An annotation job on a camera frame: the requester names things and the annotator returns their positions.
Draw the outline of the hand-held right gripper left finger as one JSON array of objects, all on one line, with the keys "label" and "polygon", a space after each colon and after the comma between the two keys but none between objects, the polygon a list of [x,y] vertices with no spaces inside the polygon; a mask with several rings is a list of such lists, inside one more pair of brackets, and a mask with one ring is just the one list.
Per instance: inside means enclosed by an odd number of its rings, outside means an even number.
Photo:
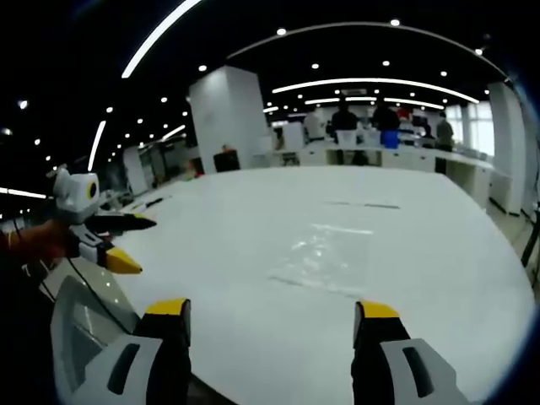
[{"label": "hand-held right gripper left finger", "polygon": [[72,404],[186,404],[192,378],[191,301],[151,305],[133,333],[106,345],[85,366]]}]

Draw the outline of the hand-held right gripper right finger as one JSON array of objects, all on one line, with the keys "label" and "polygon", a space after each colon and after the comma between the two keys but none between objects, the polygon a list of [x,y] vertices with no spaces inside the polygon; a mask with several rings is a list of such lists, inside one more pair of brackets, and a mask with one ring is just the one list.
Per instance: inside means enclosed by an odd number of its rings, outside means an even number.
[{"label": "hand-held right gripper right finger", "polygon": [[411,338],[390,306],[367,300],[355,304],[355,404],[468,404],[456,372],[422,338]]}]

